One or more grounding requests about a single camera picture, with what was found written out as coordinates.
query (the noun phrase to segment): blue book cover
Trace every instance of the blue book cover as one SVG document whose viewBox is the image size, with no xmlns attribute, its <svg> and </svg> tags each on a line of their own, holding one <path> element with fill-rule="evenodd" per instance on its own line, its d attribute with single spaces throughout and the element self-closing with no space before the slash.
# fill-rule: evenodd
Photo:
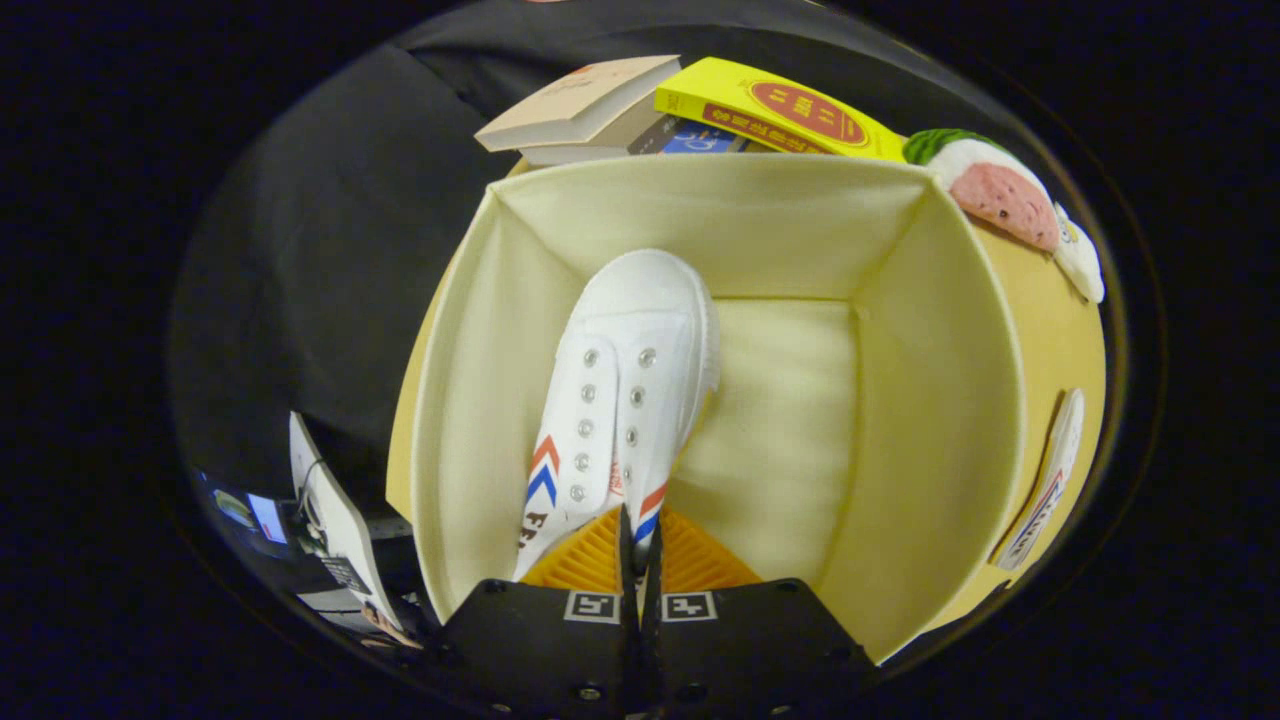
<svg viewBox="0 0 1280 720">
<path fill-rule="evenodd" d="M 663 152 L 741 152 L 746 138 L 698 120 L 685 120 Z"/>
</svg>

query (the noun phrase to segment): yellow book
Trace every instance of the yellow book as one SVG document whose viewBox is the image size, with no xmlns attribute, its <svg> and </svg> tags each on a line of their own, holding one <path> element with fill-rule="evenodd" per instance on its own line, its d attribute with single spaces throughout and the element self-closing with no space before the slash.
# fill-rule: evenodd
<svg viewBox="0 0 1280 720">
<path fill-rule="evenodd" d="M 906 161 L 902 140 L 863 113 L 785 77 L 719 58 L 703 58 L 664 79 L 654 109 L 782 152 Z"/>
</svg>

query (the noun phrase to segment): ridged rubber pad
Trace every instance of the ridged rubber pad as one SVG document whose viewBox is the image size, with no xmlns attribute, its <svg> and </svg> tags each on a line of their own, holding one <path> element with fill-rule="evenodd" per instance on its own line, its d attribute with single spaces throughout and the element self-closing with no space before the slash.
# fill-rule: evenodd
<svg viewBox="0 0 1280 720">
<path fill-rule="evenodd" d="M 618 512 L 591 520 L 547 553 L 521 582 L 544 588 L 622 592 Z M 684 515 L 663 507 L 662 592 L 698 592 L 759 583 L 745 562 Z"/>
<path fill-rule="evenodd" d="M 585 592 L 622 592 L 618 575 L 618 512 L 614 507 L 579 528 L 520 579 L 530 585 Z"/>
<path fill-rule="evenodd" d="M 662 509 L 662 592 L 698 592 L 759 583 L 760 577 L 680 512 Z"/>
</svg>

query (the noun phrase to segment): red and blue stripe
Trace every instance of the red and blue stripe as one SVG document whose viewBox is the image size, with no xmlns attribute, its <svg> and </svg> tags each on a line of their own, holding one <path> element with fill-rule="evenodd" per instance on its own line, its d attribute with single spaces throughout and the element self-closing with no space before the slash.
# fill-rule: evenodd
<svg viewBox="0 0 1280 720">
<path fill-rule="evenodd" d="M 636 542 L 640 542 L 653 534 L 654 528 L 658 527 L 658 511 L 662 510 L 662 498 L 667 496 L 667 483 L 649 493 L 649 497 L 644 498 L 640 503 L 640 524 L 636 525 Z"/>
<path fill-rule="evenodd" d="M 556 478 L 559 477 L 559 454 L 556 452 L 556 442 L 552 436 L 547 436 L 538 450 L 534 451 L 534 462 L 529 469 L 529 495 L 525 496 L 527 505 L 538 488 L 545 487 L 548 497 L 552 498 L 552 507 L 556 507 Z"/>
</svg>

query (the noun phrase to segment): canvas shoe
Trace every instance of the canvas shoe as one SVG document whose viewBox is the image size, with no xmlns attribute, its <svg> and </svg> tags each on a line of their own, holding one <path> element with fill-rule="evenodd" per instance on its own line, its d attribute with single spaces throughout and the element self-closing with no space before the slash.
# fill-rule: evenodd
<svg viewBox="0 0 1280 720">
<path fill-rule="evenodd" d="M 513 578 L 626 505 L 644 568 L 672 465 L 719 384 L 719 324 L 696 270 L 636 250 L 586 284 L 556 351 Z"/>
</svg>

